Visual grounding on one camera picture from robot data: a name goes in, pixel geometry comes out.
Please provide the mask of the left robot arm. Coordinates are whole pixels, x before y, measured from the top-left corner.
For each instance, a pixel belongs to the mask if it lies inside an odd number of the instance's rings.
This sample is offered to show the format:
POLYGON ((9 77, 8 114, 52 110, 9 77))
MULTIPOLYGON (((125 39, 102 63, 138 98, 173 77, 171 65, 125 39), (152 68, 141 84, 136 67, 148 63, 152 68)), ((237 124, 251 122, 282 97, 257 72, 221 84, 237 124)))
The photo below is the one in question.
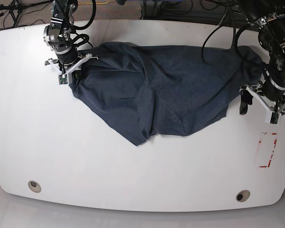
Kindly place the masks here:
POLYGON ((244 63, 262 69, 264 77, 264 81, 241 85, 239 113, 245 115, 256 98, 266 109, 265 122, 279 124, 285 115, 285 26, 278 17, 285 14, 285 0, 239 0, 237 3, 247 24, 236 33, 235 53, 244 63), (259 44, 270 56, 268 64, 248 60, 238 49, 240 35, 251 26, 258 28, 259 44))

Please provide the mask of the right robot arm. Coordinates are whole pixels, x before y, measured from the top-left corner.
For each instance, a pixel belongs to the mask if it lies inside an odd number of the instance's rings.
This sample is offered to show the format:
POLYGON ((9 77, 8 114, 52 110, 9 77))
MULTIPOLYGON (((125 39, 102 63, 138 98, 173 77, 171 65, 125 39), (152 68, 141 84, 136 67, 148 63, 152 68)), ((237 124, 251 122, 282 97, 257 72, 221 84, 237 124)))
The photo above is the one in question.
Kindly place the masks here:
POLYGON ((55 0, 52 3, 52 18, 45 27, 43 40, 55 52, 57 58, 49 58, 46 66, 51 66, 58 73, 59 84, 69 85, 73 79, 81 76, 81 67, 90 59, 98 59, 88 50, 77 48, 84 44, 91 44, 87 34, 78 34, 78 30, 87 29, 94 21, 96 1, 92 1, 92 15, 84 26, 75 26, 73 13, 78 8, 76 0, 55 0))

